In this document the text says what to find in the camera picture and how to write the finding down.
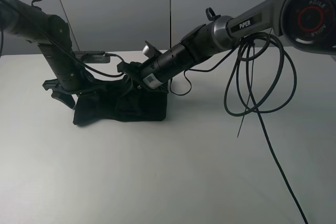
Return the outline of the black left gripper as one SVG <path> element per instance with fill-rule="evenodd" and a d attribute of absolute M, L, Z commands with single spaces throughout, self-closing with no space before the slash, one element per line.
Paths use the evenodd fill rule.
<path fill-rule="evenodd" d="M 108 81 L 82 76 L 58 76 L 56 79 L 46 80 L 42 86 L 46 91 L 52 90 L 53 99 L 73 109 L 75 107 L 73 94 L 105 90 L 108 83 Z"/>

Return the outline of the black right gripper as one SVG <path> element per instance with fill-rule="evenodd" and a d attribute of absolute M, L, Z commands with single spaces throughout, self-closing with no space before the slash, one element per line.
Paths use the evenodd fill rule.
<path fill-rule="evenodd" d="M 156 89 L 149 88 L 140 76 L 140 66 L 139 62 L 124 62 L 122 61 L 117 65 L 117 71 L 126 74 L 132 82 L 132 85 L 136 89 L 146 90 L 148 92 L 163 92 L 168 93 L 167 83 L 160 85 Z"/>

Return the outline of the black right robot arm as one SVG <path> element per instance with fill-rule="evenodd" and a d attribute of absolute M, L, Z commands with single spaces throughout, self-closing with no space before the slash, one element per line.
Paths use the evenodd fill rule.
<path fill-rule="evenodd" d="M 161 54 L 147 45 L 145 62 L 122 62 L 117 69 L 139 85 L 156 89 L 182 71 L 268 28 L 301 51 L 333 55 L 335 0 L 266 0 L 235 18 L 210 17 L 208 24 L 196 27 L 166 52 Z"/>

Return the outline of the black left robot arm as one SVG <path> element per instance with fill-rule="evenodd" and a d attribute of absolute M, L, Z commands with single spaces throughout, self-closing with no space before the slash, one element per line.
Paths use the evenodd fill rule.
<path fill-rule="evenodd" d="M 46 59 L 55 79 L 43 83 L 53 99 L 73 109 L 74 95 L 105 90 L 106 81 L 96 79 L 86 70 L 85 63 L 104 51 L 74 51 L 69 25 L 59 16 L 44 13 L 20 0 L 1 0 L 1 27 L 8 34 L 36 44 Z"/>

